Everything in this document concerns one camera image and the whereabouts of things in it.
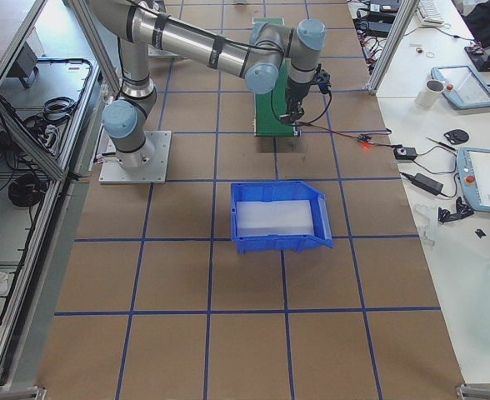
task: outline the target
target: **blue joint cap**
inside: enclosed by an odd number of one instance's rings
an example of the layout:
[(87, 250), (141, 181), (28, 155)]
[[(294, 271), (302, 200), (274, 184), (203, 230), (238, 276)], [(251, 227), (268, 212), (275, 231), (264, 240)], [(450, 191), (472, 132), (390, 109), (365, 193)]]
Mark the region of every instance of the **blue joint cap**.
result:
[(248, 44), (254, 45), (258, 40), (258, 35), (262, 31), (262, 28), (267, 24), (267, 22), (255, 22), (252, 25), (251, 37), (248, 39)]
[(327, 31), (321, 21), (305, 19), (297, 26), (297, 36), (308, 48), (321, 50), (325, 45)]
[(270, 62), (260, 62), (245, 73), (245, 84), (254, 94), (271, 92), (278, 79), (278, 68)]
[(102, 111), (102, 125), (113, 139), (128, 136), (138, 123), (138, 113), (132, 104), (117, 100), (108, 104)]

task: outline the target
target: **white bin bottom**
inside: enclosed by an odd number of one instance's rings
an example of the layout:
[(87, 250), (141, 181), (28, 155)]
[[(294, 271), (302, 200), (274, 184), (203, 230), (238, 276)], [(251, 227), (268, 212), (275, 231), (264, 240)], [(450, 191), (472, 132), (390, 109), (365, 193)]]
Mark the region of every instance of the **white bin bottom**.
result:
[(237, 235), (313, 235), (308, 200), (236, 202)]

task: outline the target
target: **cup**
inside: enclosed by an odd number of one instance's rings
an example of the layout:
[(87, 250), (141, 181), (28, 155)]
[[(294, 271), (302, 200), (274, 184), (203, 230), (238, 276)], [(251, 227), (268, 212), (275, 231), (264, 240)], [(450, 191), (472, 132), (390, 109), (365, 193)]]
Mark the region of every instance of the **cup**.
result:
[(443, 82), (436, 79), (430, 79), (425, 83), (425, 87), (415, 98), (415, 103), (420, 107), (430, 108), (436, 102), (436, 99), (442, 93), (444, 88)]

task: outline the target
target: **tablet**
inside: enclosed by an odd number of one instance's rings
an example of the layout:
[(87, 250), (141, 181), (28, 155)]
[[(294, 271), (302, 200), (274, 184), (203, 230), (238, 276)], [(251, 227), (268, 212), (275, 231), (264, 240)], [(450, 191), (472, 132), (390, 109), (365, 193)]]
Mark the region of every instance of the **tablet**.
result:
[(490, 88), (470, 65), (434, 67), (432, 77), (452, 85), (452, 90), (443, 91), (443, 96), (456, 108), (490, 108)]
[(474, 210), (490, 213), (490, 150), (460, 147), (456, 164), (466, 201)]

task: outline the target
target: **black pen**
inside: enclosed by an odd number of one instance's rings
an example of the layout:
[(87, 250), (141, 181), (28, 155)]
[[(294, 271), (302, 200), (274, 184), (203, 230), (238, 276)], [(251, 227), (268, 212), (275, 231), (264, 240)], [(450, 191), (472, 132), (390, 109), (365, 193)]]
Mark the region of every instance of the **black pen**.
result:
[(431, 139), (430, 137), (427, 137), (427, 139), (430, 140), (431, 142), (439, 144), (440, 146), (443, 146), (444, 148), (448, 148), (449, 150), (456, 152), (456, 148), (449, 146), (448, 144), (445, 144), (443, 142), (439, 142), (437, 140)]

